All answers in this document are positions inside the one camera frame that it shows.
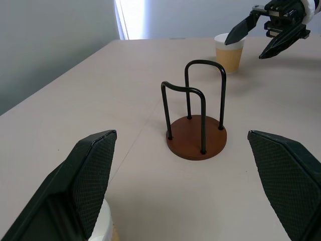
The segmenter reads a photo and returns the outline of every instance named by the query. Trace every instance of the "textured gripper pad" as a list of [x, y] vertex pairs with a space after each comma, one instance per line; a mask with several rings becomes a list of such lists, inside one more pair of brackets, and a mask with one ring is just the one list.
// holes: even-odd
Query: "textured gripper pad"
[[321, 225], [321, 164], [300, 143], [251, 131], [248, 135], [267, 198], [292, 241]]
[[115, 141], [116, 133], [93, 143], [71, 187], [76, 215], [86, 238], [91, 237], [107, 189]]

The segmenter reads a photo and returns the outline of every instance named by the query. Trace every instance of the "cup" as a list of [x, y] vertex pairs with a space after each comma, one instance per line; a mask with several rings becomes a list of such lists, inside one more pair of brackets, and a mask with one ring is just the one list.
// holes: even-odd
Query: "cup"
[[215, 37], [216, 60], [221, 64], [226, 73], [235, 73], [239, 69], [244, 41], [225, 45], [225, 40], [229, 34], [220, 34]]

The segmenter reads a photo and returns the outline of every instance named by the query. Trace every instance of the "round wooden base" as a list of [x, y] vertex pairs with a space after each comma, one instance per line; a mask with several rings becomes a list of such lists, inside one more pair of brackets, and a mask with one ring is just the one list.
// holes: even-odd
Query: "round wooden base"
[[167, 145], [177, 156], [187, 160], [200, 161], [219, 154], [226, 145], [226, 129], [219, 130], [219, 122], [206, 117], [206, 154], [201, 153], [201, 116], [193, 115], [192, 119], [180, 118], [171, 125], [173, 139]]

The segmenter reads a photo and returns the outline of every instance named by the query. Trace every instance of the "paper cup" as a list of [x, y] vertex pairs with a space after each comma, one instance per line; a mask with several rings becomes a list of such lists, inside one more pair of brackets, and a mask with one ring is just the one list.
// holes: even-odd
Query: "paper cup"
[[235, 73], [239, 69], [245, 38], [235, 44], [225, 45], [227, 36], [220, 34], [215, 37], [216, 60], [226, 73]]

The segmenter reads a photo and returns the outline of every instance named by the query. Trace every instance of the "table surface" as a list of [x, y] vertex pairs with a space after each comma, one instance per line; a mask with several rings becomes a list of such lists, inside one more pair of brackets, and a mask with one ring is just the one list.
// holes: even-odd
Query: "table surface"
[[[215, 59], [214, 39], [115, 41], [0, 116], [0, 236], [75, 143], [103, 130], [118, 139], [106, 199], [121, 240], [287, 240], [260, 182], [249, 130], [301, 142], [321, 160], [321, 37], [259, 60], [270, 41], [248, 38], [240, 71], [227, 78], [227, 145], [199, 162], [165, 140], [161, 82], [184, 84], [184, 67]], [[190, 68], [190, 84], [218, 118], [221, 79]], [[200, 101], [191, 96], [192, 113]], [[184, 93], [168, 91], [171, 120]]]

